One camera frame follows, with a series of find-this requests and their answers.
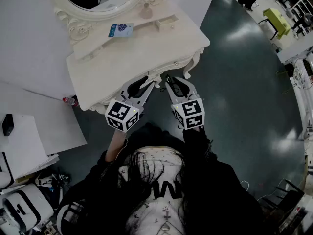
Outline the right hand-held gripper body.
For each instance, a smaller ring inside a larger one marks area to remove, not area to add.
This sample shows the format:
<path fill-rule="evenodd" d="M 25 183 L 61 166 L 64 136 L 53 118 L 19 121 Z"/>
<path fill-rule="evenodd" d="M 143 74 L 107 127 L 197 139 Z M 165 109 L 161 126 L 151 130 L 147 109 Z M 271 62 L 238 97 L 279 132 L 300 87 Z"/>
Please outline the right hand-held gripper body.
<path fill-rule="evenodd" d="M 172 104 L 175 118 L 185 130 L 204 125 L 205 111 L 202 99 L 197 94 L 182 97 L 182 103 Z"/>

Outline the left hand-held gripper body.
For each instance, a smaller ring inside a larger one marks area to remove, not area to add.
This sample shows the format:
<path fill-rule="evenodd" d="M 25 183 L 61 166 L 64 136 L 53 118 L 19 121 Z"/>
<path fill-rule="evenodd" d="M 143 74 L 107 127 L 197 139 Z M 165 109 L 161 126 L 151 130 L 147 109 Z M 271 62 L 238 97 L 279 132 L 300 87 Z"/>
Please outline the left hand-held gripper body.
<path fill-rule="evenodd" d="M 146 93 L 139 98 L 134 98 L 130 97 L 126 90 L 122 90 L 116 99 L 110 101 L 105 112 L 107 124 L 126 133 L 139 121 L 146 100 Z"/>

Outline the small white drawer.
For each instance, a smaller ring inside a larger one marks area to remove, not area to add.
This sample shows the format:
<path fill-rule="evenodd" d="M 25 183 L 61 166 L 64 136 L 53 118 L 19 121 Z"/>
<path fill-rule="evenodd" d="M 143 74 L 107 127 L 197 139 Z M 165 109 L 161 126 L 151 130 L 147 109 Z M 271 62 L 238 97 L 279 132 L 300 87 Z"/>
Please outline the small white drawer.
<path fill-rule="evenodd" d="M 172 15 L 167 18 L 156 20 L 155 25 L 157 26 L 159 32 L 167 32 L 175 28 L 175 25 L 178 20 L 179 19 L 176 15 Z"/>

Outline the person's right forearm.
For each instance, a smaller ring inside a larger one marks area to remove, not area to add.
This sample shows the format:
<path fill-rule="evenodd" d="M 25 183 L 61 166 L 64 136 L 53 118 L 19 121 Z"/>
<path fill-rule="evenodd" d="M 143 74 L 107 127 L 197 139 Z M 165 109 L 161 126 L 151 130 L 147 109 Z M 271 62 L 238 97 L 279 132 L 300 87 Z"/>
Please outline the person's right forearm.
<path fill-rule="evenodd" d="M 195 159 L 203 161 L 217 160 L 217 155 L 212 152 L 213 141 L 207 137 L 204 127 L 183 130 L 182 133 L 187 149 Z"/>

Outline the person's left forearm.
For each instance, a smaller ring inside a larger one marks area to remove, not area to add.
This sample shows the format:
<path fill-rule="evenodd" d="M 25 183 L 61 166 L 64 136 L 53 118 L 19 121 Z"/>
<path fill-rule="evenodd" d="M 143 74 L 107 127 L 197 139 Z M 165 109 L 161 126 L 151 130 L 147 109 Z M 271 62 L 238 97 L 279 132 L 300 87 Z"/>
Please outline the person's left forearm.
<path fill-rule="evenodd" d="M 105 161 L 111 162 L 116 159 L 122 148 L 124 147 L 125 140 L 127 139 L 127 133 L 120 130 L 115 130 L 110 145 L 105 155 Z"/>

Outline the white ornate dressing table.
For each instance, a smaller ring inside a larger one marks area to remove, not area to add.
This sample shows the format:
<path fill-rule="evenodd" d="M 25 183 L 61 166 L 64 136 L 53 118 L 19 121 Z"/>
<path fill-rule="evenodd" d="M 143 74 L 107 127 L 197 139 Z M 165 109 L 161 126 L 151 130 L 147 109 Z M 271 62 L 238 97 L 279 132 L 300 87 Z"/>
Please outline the white ornate dressing table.
<path fill-rule="evenodd" d="M 143 19 L 140 8 L 105 21 L 91 35 L 74 46 L 67 59 L 69 75 L 82 110 L 105 112 L 105 106 L 124 83 L 148 76 L 159 85 L 161 74 L 168 70 L 190 70 L 210 45 L 199 27 L 176 5 L 164 1 L 152 8 L 153 16 Z M 159 32 L 156 20 L 176 15 L 175 28 Z M 131 37 L 108 37 L 112 24 L 133 23 Z"/>

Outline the red-capped plastic bottle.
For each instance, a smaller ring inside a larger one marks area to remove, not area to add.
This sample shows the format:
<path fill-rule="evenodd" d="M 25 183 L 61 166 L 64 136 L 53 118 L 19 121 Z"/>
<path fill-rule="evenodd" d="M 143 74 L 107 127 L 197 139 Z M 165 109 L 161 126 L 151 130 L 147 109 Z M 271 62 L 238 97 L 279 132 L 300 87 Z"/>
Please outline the red-capped plastic bottle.
<path fill-rule="evenodd" d="M 71 97 L 63 97 L 62 98 L 63 102 L 70 105 L 70 106 L 78 106 L 79 103 L 75 98 L 71 98 Z"/>

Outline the blue face mask packet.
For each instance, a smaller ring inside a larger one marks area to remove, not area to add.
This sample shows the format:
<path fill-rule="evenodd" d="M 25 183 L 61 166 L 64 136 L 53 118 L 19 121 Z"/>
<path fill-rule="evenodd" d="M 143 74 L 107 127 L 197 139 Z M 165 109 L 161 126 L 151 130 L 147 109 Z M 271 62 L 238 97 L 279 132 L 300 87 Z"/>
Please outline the blue face mask packet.
<path fill-rule="evenodd" d="M 133 35 L 133 23 L 115 23 L 111 25 L 108 37 L 131 37 Z"/>

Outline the large white board table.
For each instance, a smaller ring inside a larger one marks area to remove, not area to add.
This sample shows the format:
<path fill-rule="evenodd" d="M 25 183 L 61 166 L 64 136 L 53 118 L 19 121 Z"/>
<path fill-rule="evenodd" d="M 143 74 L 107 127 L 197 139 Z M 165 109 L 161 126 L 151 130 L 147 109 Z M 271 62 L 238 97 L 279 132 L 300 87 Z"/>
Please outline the large white board table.
<path fill-rule="evenodd" d="M 46 154 L 87 144 L 71 106 L 0 82 L 0 112 L 33 116 Z"/>

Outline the pink glass perfume bottle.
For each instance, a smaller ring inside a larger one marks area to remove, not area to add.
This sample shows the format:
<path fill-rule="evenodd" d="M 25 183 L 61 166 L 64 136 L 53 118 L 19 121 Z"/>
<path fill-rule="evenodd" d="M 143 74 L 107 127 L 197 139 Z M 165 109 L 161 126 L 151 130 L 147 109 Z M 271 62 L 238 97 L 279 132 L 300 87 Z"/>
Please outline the pink glass perfume bottle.
<path fill-rule="evenodd" d="M 139 16 L 143 19 L 150 19 L 153 16 L 153 11 L 148 3 L 143 5 L 143 8 L 139 12 Z"/>

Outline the person's torso in black jacket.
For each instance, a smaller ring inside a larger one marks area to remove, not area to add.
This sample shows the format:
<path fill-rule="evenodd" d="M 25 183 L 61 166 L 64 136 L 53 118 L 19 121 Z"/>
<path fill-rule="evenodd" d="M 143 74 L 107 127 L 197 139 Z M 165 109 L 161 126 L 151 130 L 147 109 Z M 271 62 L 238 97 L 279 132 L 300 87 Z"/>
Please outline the person's torso in black jacket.
<path fill-rule="evenodd" d="M 63 197 L 61 235 L 265 235 L 260 204 L 233 168 L 195 159 L 184 139 L 147 123 L 114 161 L 106 152 Z"/>

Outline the small white board table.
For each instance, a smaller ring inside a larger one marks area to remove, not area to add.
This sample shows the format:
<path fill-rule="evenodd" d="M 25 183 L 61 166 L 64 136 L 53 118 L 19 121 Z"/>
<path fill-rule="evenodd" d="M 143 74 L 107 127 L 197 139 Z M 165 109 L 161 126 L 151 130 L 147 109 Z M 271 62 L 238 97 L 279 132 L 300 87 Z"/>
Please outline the small white board table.
<path fill-rule="evenodd" d="M 5 153 L 14 180 L 59 161 L 58 154 L 46 154 L 33 116 L 13 115 L 13 123 L 13 131 L 5 137 L 0 151 Z"/>

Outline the black box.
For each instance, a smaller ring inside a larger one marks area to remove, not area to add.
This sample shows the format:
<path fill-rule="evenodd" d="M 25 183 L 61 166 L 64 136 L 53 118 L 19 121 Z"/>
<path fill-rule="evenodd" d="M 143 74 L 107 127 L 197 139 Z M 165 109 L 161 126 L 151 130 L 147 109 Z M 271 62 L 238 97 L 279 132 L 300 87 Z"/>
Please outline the black box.
<path fill-rule="evenodd" d="M 12 114 L 6 114 L 2 122 L 2 130 L 4 136 L 9 136 L 14 129 L 14 121 Z"/>

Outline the white robot device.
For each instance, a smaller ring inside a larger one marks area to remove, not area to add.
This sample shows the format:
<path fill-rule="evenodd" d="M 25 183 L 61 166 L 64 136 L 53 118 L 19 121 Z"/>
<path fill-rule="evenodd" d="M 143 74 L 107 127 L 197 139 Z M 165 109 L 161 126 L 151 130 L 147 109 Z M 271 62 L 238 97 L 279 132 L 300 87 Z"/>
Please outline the white robot device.
<path fill-rule="evenodd" d="M 29 184 L 6 195 L 3 208 L 11 225 L 25 233 L 51 218 L 54 210 L 35 184 Z"/>

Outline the black frame chair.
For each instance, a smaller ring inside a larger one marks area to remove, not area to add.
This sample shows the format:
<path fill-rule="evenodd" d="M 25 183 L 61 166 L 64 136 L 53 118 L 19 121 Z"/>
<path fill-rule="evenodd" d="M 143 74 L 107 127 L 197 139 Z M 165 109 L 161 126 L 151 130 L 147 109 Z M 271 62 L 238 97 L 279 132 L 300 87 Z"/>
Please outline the black frame chair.
<path fill-rule="evenodd" d="M 283 178 L 274 191 L 257 201 L 263 211 L 265 221 L 283 221 L 303 197 L 304 192 L 287 178 Z"/>

